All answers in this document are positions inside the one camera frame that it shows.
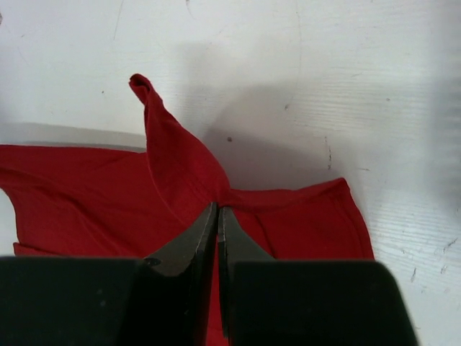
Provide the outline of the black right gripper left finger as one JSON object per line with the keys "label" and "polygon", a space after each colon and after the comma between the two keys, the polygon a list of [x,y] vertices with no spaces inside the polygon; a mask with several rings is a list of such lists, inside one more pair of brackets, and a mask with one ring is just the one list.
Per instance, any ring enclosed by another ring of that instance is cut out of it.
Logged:
{"label": "black right gripper left finger", "polygon": [[218,208],[143,258],[2,257],[3,345],[204,345]]}

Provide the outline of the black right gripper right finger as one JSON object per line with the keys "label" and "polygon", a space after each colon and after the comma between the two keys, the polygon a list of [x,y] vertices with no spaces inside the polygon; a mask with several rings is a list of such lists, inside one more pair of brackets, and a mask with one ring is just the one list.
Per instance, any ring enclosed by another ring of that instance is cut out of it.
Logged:
{"label": "black right gripper right finger", "polygon": [[218,221],[220,310],[230,345],[416,345],[398,285],[367,260],[278,260],[230,208]]}

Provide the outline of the red t shirt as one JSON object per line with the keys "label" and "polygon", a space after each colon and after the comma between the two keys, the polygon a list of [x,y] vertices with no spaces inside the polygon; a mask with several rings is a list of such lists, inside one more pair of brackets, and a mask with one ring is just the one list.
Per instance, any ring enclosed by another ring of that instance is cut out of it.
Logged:
{"label": "red t shirt", "polygon": [[[17,226],[13,257],[143,259],[187,230],[210,204],[279,260],[367,260],[372,247],[345,179],[299,190],[232,188],[216,158],[130,79],[144,107],[143,153],[103,148],[1,147],[1,188]],[[220,310],[218,221],[204,345],[230,345]]]}

